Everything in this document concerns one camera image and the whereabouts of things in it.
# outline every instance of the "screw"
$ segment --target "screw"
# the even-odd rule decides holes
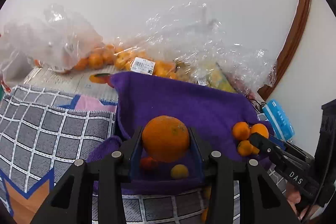
[[[81,166],[83,163],[84,163],[84,161],[82,159],[75,160],[75,162],[74,162],[74,164],[76,166]]]
[[[250,159],[249,160],[249,164],[252,165],[252,166],[257,166],[258,165],[258,161],[255,160],[255,159]]]
[[[213,156],[214,158],[219,158],[221,155],[222,154],[219,151],[212,151],[211,152],[211,156]]]
[[[121,156],[121,152],[120,151],[114,151],[113,153],[112,153],[112,157],[113,158],[119,158]]]

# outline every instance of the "purple cloth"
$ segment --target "purple cloth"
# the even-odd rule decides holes
[[[110,84],[119,95],[117,119],[126,139],[132,137],[138,126],[145,126],[157,116],[168,115],[178,118],[187,127],[196,128],[201,138],[207,140],[214,150],[232,160],[242,161],[244,158],[237,153],[238,143],[232,137],[231,129],[241,121],[250,125],[261,123],[251,103],[241,94],[135,72],[112,75]],[[262,123],[272,134],[271,125]],[[96,150],[104,155],[111,152],[100,147]],[[170,170],[176,164],[188,167],[187,179],[170,178]],[[193,159],[188,153],[177,162],[160,163],[155,172],[140,171],[139,177],[132,183],[123,185],[123,193],[177,194],[200,185],[195,178]]]

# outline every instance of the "blue package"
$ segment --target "blue package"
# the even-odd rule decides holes
[[[290,140],[295,132],[284,110],[276,100],[270,100],[263,108],[268,121],[271,123],[276,137],[282,141]]]

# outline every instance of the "checkered cloth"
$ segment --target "checkered cloth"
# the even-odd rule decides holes
[[[74,111],[55,107],[69,104],[75,94],[20,86],[0,105],[0,169],[25,193],[54,167],[56,183],[71,163],[110,137],[114,113]],[[286,181],[273,169],[269,175],[285,192]],[[208,206],[201,189],[180,195],[123,195],[128,224],[200,224]],[[234,182],[234,224],[239,223],[239,185]],[[0,181],[0,200],[9,209]],[[98,223],[98,196],[92,198],[92,223]]]

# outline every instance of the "brown wooden door frame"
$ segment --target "brown wooden door frame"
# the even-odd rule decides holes
[[[277,58],[277,79],[272,87],[264,85],[258,90],[259,95],[266,100],[285,74],[291,63],[296,49],[301,41],[303,31],[305,30],[309,14],[310,0],[299,0],[296,8],[296,14],[286,38],[285,45]]]

